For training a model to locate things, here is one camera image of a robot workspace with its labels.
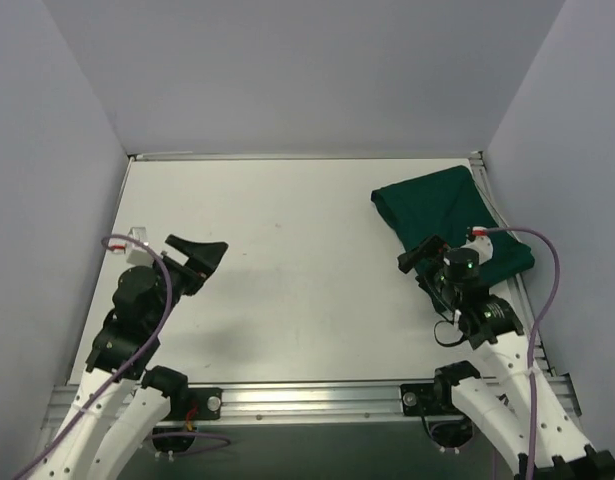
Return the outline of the green surgical cloth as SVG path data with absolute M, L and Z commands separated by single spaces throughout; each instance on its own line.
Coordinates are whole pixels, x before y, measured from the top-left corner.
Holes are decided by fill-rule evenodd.
M 460 247 L 470 227 L 497 226 L 464 166 L 379 188 L 371 193 L 371 201 L 406 251 L 433 235 Z M 494 233 L 490 239 L 493 257 L 480 270 L 484 284 L 494 286 L 534 267 L 529 246 L 506 232 Z

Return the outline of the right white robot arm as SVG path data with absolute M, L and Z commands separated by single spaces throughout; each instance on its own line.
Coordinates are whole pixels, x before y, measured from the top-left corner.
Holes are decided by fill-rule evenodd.
M 466 416 L 517 479 L 614 479 L 613 455 L 592 445 L 536 364 L 534 334 L 482 280 L 483 267 L 494 257 L 490 233 L 474 227 L 456 248 L 433 235 L 398 258 L 403 273 L 423 269 L 418 282 L 451 314 L 451 325 L 502 390 L 495 394 L 464 360 L 436 369 L 432 403 Z

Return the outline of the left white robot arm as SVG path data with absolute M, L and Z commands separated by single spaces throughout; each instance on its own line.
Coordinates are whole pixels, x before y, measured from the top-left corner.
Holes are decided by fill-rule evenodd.
M 174 307 L 216 272 L 227 243 L 168 236 L 166 245 L 182 261 L 155 252 L 141 228 L 101 243 L 124 254 L 129 267 L 56 435 L 16 473 L 18 479 L 115 479 L 144 441 L 170 458 L 183 456 L 201 435 L 195 421 L 221 416 L 221 388 L 193 387 L 185 374 L 150 361 Z

